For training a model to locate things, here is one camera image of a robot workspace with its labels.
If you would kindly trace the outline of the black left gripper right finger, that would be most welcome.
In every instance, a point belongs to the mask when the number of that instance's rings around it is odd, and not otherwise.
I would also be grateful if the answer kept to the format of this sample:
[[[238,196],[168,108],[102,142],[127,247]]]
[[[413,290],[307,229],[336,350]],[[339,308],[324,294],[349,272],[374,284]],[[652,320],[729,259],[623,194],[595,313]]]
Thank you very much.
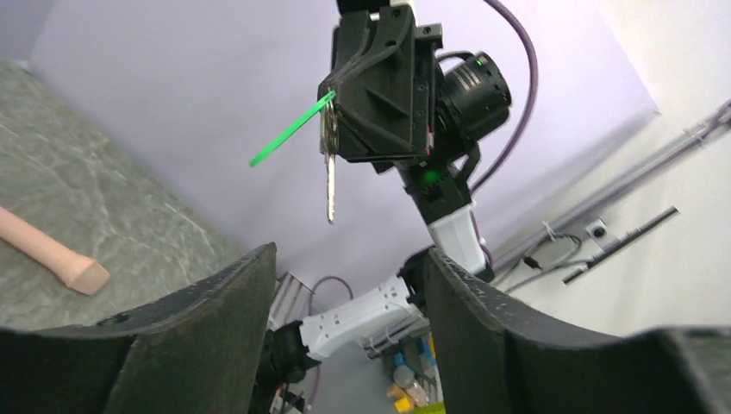
[[[728,328],[611,336],[550,317],[436,249],[425,296],[446,410],[727,413]]]

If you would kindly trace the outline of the green plastic key tag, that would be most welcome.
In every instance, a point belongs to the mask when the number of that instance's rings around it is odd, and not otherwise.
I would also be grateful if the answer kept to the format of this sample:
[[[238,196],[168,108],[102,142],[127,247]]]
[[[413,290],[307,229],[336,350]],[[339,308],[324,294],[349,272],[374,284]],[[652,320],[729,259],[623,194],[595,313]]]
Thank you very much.
[[[276,138],[266,144],[258,153],[256,153],[250,160],[249,166],[256,167],[258,164],[263,162],[269,155],[278,150],[285,142],[287,142],[300,128],[308,123],[315,115],[321,113],[324,108],[330,104],[336,96],[335,91],[327,92],[323,97],[318,99],[312,106],[310,106],[300,117],[298,117],[292,124],[290,124],[282,133]]]

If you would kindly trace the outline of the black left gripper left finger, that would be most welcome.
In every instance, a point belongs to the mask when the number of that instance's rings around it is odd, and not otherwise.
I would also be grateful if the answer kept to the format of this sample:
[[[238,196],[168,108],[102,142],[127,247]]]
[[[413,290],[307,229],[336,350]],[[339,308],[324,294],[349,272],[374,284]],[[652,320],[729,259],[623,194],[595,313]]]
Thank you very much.
[[[244,413],[276,278],[267,243],[102,322],[1,331],[4,413]]]

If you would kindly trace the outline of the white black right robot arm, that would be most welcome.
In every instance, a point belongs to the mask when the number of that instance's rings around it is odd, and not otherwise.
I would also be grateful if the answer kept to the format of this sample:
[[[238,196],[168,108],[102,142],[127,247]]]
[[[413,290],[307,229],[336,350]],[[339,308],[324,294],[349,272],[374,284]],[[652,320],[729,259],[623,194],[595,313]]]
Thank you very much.
[[[468,180],[479,141],[509,118],[511,94],[486,53],[461,52],[440,68],[440,25],[420,26],[408,4],[340,1],[331,71],[312,113],[321,118],[327,215],[334,216],[337,159],[395,169],[434,245],[484,280],[492,269],[474,226]],[[267,413],[289,386],[344,344],[418,315],[425,305],[422,257],[341,307],[266,332],[251,404]]]

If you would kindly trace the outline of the silver metal key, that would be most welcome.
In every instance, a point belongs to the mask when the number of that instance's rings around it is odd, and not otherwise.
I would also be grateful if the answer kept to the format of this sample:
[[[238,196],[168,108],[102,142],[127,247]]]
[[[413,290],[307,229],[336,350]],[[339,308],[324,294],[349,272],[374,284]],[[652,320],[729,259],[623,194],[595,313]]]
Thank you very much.
[[[328,102],[321,110],[320,148],[326,170],[326,218],[329,224],[334,224],[335,220],[335,162],[338,146],[336,129],[334,105]]]

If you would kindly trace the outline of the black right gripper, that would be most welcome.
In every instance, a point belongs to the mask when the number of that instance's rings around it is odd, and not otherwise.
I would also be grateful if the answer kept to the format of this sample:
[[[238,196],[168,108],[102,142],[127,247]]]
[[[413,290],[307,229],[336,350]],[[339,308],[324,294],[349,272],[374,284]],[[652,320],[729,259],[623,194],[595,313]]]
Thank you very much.
[[[434,147],[441,25],[417,26],[411,8],[342,16],[331,72],[318,96],[332,95],[322,116],[321,149],[347,161],[424,162]]]

